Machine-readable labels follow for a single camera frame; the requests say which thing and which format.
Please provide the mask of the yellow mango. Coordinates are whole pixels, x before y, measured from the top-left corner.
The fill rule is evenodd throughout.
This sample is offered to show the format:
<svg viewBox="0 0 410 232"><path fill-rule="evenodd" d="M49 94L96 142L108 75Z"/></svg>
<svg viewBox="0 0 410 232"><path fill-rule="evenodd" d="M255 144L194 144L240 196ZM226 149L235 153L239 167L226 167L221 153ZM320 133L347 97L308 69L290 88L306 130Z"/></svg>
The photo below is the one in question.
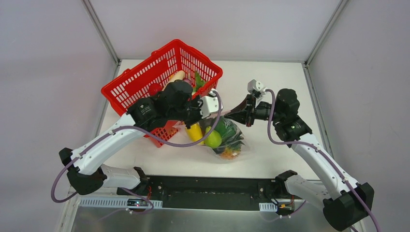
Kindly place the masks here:
<svg viewBox="0 0 410 232"><path fill-rule="evenodd" d="M189 129L186 128L186 133L192 142L196 142L204 136L199 123L191 125Z"/></svg>

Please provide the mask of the green leafy bok choy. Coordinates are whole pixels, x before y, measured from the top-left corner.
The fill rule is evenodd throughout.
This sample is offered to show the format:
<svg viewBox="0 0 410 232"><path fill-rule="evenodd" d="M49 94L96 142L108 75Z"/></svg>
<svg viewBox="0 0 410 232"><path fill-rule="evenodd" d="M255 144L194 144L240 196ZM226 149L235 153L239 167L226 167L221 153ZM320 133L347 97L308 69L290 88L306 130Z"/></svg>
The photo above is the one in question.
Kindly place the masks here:
<svg viewBox="0 0 410 232"><path fill-rule="evenodd" d="M215 131L221 136L222 142L220 147L227 146L239 148L243 145L243 133L240 128L230 119L220 118Z"/></svg>

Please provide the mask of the clear zip top bag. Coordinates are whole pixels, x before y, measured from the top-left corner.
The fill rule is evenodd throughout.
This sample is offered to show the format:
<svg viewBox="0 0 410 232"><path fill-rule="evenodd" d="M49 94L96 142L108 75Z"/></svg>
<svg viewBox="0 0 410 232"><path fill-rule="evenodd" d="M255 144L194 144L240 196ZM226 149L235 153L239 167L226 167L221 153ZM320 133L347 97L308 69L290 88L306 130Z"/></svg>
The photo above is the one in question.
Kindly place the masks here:
<svg viewBox="0 0 410 232"><path fill-rule="evenodd" d="M190 128L184 126L183 129L187 137L196 142L210 131L214 122L215 118L203 119ZM222 160L234 160L250 152L250 146L241 129L232 120L224 117L220 117L214 130L198 145Z"/></svg>

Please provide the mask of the green pear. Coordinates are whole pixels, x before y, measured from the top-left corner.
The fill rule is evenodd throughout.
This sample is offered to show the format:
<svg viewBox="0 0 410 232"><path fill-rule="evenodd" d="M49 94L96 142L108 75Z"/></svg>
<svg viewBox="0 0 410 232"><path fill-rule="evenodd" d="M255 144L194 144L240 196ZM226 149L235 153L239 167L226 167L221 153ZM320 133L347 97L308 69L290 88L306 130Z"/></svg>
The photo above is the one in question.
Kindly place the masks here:
<svg viewBox="0 0 410 232"><path fill-rule="evenodd" d="M222 144L222 137L219 132L213 130L204 140L204 144L210 148L217 148Z"/></svg>

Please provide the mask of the toy pineapple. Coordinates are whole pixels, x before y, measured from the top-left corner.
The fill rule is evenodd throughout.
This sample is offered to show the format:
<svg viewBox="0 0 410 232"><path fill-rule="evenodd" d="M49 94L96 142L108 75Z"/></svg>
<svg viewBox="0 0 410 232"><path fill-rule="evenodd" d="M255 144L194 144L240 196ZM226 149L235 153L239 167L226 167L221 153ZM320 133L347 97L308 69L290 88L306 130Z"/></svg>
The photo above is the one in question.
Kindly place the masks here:
<svg viewBox="0 0 410 232"><path fill-rule="evenodd" d="M234 160L241 154L241 146L227 146L220 153L220 157L224 160Z"/></svg>

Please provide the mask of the red plastic shopping basket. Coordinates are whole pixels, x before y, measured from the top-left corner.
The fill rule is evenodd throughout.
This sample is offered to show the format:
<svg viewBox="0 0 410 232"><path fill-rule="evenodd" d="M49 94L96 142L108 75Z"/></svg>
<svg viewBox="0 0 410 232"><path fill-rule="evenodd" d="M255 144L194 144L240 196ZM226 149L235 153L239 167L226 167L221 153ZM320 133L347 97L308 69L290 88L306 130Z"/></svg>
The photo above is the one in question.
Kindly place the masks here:
<svg viewBox="0 0 410 232"><path fill-rule="evenodd" d="M150 96L149 87L169 83L171 76L184 71L193 83L200 76L204 84L197 86L194 97L204 97L216 89L222 77L222 68L206 55L179 39L170 41L153 51L151 56L132 69L126 69L120 76L101 89L101 93L114 111L122 116L138 99Z"/></svg>

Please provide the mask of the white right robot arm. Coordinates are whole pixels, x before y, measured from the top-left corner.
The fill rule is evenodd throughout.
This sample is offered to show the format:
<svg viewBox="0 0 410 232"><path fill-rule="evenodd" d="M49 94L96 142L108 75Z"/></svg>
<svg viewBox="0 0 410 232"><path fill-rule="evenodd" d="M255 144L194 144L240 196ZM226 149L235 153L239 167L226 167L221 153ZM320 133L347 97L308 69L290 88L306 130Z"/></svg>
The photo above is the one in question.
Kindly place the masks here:
<svg viewBox="0 0 410 232"><path fill-rule="evenodd" d="M276 177L277 196L296 195L322 211L327 222L343 231L358 221L370 217L376 230L381 227L371 211L374 189L369 183L359 183L322 148L312 129L298 115L300 102L293 89L252 90L225 117L250 127L255 120L268 122L269 140L287 145L297 153L322 182L313 184L289 170Z"/></svg>

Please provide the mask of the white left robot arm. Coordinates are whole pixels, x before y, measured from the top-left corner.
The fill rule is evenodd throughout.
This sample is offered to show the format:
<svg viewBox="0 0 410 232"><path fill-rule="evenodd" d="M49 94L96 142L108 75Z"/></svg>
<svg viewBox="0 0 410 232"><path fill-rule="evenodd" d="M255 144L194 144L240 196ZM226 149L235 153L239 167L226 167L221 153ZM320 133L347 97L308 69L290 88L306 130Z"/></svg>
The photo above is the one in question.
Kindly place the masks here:
<svg viewBox="0 0 410 232"><path fill-rule="evenodd" d="M155 95L138 99L103 135L80 148L62 149L59 155L68 167L67 177L76 193L88 195L109 187L130 189L135 195L143 195L147 182L140 168L114 168L104 162L132 141L164 127L168 121L183 121L190 126L208 116L205 106L209 97L193 97L192 91L185 81L170 82Z"/></svg>

